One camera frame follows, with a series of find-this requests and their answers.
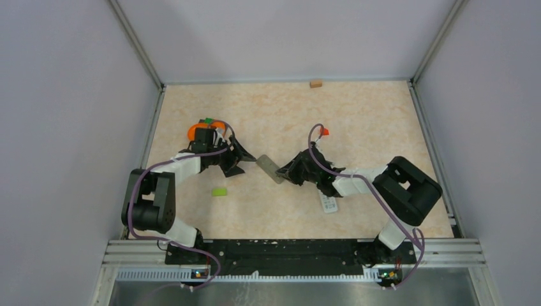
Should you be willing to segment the white remote control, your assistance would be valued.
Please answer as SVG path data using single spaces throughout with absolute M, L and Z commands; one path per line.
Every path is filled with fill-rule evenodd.
M 322 204 L 323 212 L 325 214 L 333 214 L 338 211 L 336 199 L 324 195 L 321 191 L 318 191 L 320 197 L 320 203 Z
M 266 154 L 261 155 L 256 164 L 277 184 L 282 184 L 284 178 L 276 174 L 279 166 Z

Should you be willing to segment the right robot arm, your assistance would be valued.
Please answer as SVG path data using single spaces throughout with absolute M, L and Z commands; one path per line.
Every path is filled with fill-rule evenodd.
M 334 167 L 316 143 L 276 170 L 276 175 L 299 186 L 314 183 L 329 198 L 372 194 L 389 216 L 374 245 L 374 255 L 383 263 L 399 256 L 405 239 L 424 248 L 419 226 L 443 193 L 439 183 L 403 156 L 394 157 L 384 167 L 348 170 Z

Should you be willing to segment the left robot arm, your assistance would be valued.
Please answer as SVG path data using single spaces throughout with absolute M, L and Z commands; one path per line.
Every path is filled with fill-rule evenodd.
M 197 124 L 188 133 L 188 148 L 168 161 L 131 171 L 121 213 L 121 221 L 131 233 L 146 231 L 181 245 L 180 254 L 188 263 L 202 260 L 205 247 L 197 242 L 198 230 L 176 216 L 176 188 L 210 166 L 233 177 L 244 173 L 239 162 L 256 161 L 234 135 L 225 138 L 227 129 L 219 124 Z

